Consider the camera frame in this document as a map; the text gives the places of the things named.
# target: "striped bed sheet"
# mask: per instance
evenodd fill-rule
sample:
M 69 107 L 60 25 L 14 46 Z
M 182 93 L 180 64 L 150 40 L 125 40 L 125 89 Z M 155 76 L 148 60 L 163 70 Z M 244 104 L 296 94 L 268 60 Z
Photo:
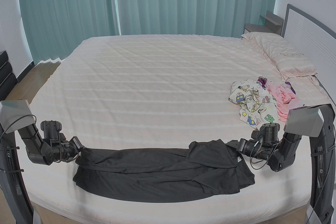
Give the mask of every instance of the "striped bed sheet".
M 282 82 L 270 59 L 245 39 L 92 37 L 61 63 L 31 110 L 38 127 L 43 120 L 60 121 L 68 139 L 78 136 L 90 148 L 187 148 L 192 141 L 249 139 L 253 129 L 240 121 L 239 106 L 228 96 L 234 81 L 259 76 Z M 306 105 L 330 102 L 315 77 L 288 81 Z M 240 193 L 175 204 L 96 196 L 72 181 L 75 163 L 46 167 L 31 163 L 24 150 L 18 154 L 31 201 L 83 224 L 253 224 L 300 207 L 310 197 L 308 137 L 302 138 L 294 164 L 284 171 L 251 168 L 256 183 Z

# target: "bed sheet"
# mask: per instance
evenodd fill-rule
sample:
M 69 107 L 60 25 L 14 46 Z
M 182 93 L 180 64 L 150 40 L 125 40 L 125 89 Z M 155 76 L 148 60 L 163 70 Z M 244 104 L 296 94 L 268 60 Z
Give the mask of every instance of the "bed sheet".
M 270 60 L 244 39 L 93 37 L 61 63 L 33 99 L 31 110 L 38 127 L 43 120 L 60 121 L 68 139 L 78 136 L 91 148 L 187 148 L 192 141 L 249 139 L 253 129 L 240 121 L 239 106 L 228 96 L 232 82 L 260 75 L 281 82 Z M 329 102 L 314 77 L 289 81 L 306 105 Z M 72 181 L 75 163 L 33 164 L 18 134 L 16 140 L 30 199 L 84 224 L 253 224 L 302 206 L 310 197 L 308 137 L 302 138 L 287 169 L 275 173 L 268 166 L 251 168 L 255 185 L 240 193 L 175 204 L 87 193 Z

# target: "tiled floor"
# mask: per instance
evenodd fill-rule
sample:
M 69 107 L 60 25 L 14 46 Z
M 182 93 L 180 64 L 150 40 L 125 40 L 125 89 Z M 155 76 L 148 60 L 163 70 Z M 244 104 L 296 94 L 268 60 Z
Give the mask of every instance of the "tiled floor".
M 48 80 L 50 75 L 53 74 L 53 72 L 56 70 L 59 64 L 60 64 L 59 62 L 58 63 L 48 62 L 48 63 L 40 63 L 39 65 L 35 66 L 25 76 L 25 78 L 14 87 L 14 89 L 8 95 L 6 100 L 26 99 L 28 100 L 28 103 L 31 103 L 36 93 Z M 40 217 L 44 224 L 79 224 L 76 221 L 67 219 L 36 204 L 33 204 L 33 206 L 40 214 Z M 265 223 L 303 224 L 305 221 L 305 212 L 306 207 L 304 206 L 259 224 L 265 224 Z M 1 218 L 0 219 L 1 224 L 15 224 L 15 220 L 11 214 L 11 211 L 7 205 L 7 202 L 1 190 L 0 190 L 0 218 Z

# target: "white headboard panel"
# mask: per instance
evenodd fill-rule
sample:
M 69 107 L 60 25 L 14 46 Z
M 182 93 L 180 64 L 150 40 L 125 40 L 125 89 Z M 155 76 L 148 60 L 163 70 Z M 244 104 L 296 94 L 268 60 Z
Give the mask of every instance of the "white headboard panel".
M 282 37 L 317 69 L 317 78 L 336 102 L 336 33 L 302 10 L 288 4 Z

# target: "pillow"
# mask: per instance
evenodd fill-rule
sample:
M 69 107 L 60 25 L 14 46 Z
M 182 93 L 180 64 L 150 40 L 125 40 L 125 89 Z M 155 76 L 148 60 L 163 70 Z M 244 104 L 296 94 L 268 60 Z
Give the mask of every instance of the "pillow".
M 280 71 L 282 80 L 317 74 L 309 59 L 278 34 L 251 32 L 242 37 L 262 49 Z

